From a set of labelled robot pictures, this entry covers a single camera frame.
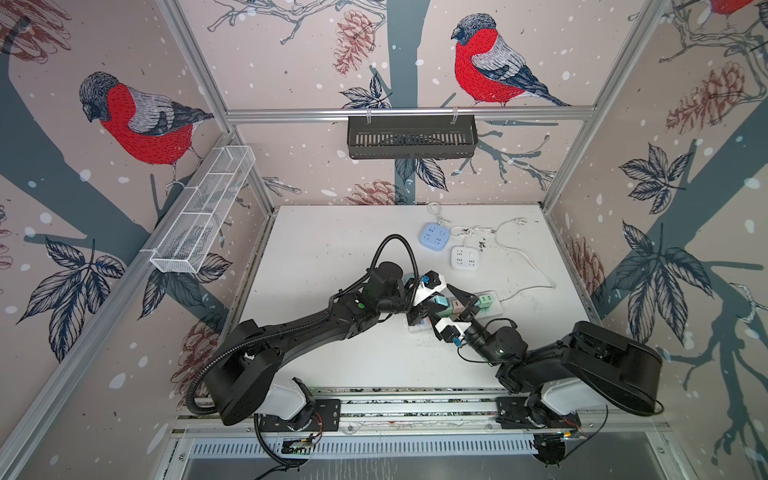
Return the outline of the light green charger plug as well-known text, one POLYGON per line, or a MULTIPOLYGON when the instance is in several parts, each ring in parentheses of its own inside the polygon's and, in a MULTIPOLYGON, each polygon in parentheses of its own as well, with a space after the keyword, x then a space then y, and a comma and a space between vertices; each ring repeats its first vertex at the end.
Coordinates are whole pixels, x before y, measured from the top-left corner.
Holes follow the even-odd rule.
POLYGON ((496 296, 494 292, 485 292, 483 294, 478 295, 477 305, 481 309, 489 309, 490 307, 493 306, 495 300, 496 300, 496 296))

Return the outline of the teal charger plug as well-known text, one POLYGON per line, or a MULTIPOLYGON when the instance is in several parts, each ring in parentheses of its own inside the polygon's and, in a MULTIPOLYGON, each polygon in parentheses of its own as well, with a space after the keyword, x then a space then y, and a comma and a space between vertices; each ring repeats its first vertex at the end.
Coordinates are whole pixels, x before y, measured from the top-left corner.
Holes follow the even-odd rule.
POLYGON ((450 317, 453 314, 452 303, 447 298, 438 296, 434 297, 432 301, 435 304, 435 314, 439 318, 450 317))

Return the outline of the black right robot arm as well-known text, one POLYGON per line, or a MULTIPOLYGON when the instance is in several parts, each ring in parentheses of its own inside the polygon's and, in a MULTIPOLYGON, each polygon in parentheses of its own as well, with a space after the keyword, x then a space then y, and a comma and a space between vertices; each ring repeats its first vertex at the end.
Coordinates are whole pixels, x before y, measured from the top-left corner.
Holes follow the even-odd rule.
POLYGON ((663 359, 649 347, 579 321, 563 338, 531 350, 514 321, 504 318, 504 325, 490 332, 476 320, 479 298, 453 286, 449 290, 463 309, 452 318, 441 315, 439 305, 430 306, 436 337, 472 349, 479 363, 496 369, 495 378, 509 393, 529 396, 530 413, 564 417, 598 405, 639 417, 664 411, 657 399, 663 359))

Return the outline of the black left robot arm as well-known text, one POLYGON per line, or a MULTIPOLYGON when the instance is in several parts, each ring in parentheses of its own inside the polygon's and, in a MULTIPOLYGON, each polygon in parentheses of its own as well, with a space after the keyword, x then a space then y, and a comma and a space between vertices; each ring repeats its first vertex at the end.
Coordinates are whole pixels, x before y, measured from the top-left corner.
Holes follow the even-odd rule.
POLYGON ((324 309, 287 323, 260 327, 239 323, 196 373, 185 392, 195 416, 216 414, 226 426, 254 413, 289 422, 309 417, 310 392, 299 379, 291 386, 273 383, 286 364, 326 344, 354 338, 390 316, 410 320, 427 316, 429 300, 447 287, 435 271, 412 271, 409 280, 393 262, 373 257, 365 273, 332 294, 324 309))

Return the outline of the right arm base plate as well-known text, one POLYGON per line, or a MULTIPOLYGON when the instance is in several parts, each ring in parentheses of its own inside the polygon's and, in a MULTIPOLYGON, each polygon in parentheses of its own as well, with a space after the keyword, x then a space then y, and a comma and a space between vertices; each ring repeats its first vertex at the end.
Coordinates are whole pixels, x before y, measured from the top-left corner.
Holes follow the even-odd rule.
POLYGON ((528 397, 497 397, 495 421, 503 429, 580 429, 576 413, 561 415, 540 403, 528 405, 528 397))

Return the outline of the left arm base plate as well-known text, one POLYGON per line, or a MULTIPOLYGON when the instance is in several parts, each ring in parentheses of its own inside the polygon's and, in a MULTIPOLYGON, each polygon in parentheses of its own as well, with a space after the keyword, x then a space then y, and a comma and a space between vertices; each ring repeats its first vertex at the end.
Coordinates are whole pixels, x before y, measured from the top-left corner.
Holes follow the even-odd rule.
POLYGON ((337 432, 340 414, 339 399, 320 399, 307 405, 292 420, 283 420, 275 415, 257 415, 254 421, 262 433, 337 432))

